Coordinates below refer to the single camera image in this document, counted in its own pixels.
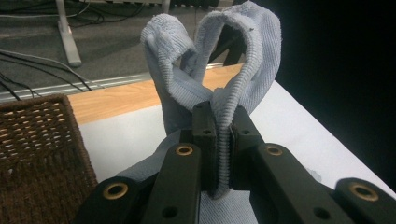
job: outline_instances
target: wicker basket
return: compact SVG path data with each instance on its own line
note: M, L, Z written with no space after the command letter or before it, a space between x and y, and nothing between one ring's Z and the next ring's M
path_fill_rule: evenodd
M96 184L65 96L0 105L0 223L68 223Z

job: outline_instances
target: white sheet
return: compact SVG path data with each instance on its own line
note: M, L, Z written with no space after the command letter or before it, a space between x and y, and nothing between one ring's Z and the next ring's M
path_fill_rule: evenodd
M267 143L288 148L299 162L334 188L337 180L370 181L396 194L276 82L251 114ZM165 138L161 106L81 125L82 137L98 181L145 159Z

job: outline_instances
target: light blue towel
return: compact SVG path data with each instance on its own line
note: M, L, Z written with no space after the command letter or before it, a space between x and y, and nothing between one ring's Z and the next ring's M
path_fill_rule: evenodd
M224 89L202 85L209 56L224 24L241 31L247 45L246 62ZM192 108L210 101L217 126L219 185L213 195L201 196L201 223L256 223L248 192L230 191L229 126L238 104L248 113L268 92L280 63L280 22L271 11L246 2L211 12L199 23L193 42L172 16L154 17L142 31L149 71L163 107L168 137L147 159L118 175L143 180L161 169L166 149L178 142L178 131L191 126ZM181 58L181 66L174 62Z

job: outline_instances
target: cloth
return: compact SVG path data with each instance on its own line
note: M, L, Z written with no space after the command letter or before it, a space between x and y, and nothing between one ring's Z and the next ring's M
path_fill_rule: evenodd
M215 91L202 81L209 56L216 46L224 24L241 31L246 62L225 88ZM193 42L172 16L154 17L142 31L146 59L163 107L163 121L168 137L149 158L119 173L143 180L161 168L166 149L178 142L178 130L191 126L192 108L210 101L217 128L219 185L212 195L202 194L201 223L255 223L248 192L230 192L229 126L240 104L248 113L262 100L275 79L280 63L280 22L271 11L252 2L228 7L205 16L198 25ZM174 65L181 59L180 67Z

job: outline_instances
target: gray carpet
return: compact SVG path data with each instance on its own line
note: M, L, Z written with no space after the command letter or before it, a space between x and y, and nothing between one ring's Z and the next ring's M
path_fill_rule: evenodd
M193 38L196 25L205 14L212 10L220 10L222 7L230 4L230 2L222 2L218 9L175 7L170 9L169 14L178 17L185 25L191 38ZM129 15L137 9L133 4L104 3L92 5L105 11L122 15ZM79 8L76 6L78 6L78 3L66 2L67 13L73 14L78 11ZM138 74L141 75L137 77L139 80L149 79L148 67L144 58L143 48L140 44L140 33L153 15L160 13L162 11L159 6L144 6L136 17L129 18L125 21L104 22L81 27L75 26L85 24L85 21L68 19L69 24L72 26L73 37L82 60L82 66L74 70L90 80L128 77ZM120 19L117 16L104 15L106 15L105 20L107 21ZM84 13L83 17L93 20L96 18L90 12ZM0 17L0 49L32 54L67 63L62 39L58 32L57 20L58 17L33 19ZM0 72L14 81L29 85L31 88L44 88L65 84L63 80L57 77L53 77L32 67L6 62L5 60L17 61L0 55ZM78 82L78 79L65 71L42 65L38 66L70 82ZM23 89L13 84L8 83L7 85L14 91ZM1 92L3 94L0 94L0 98L5 98L6 95L4 92L7 92L7 90L0 86Z

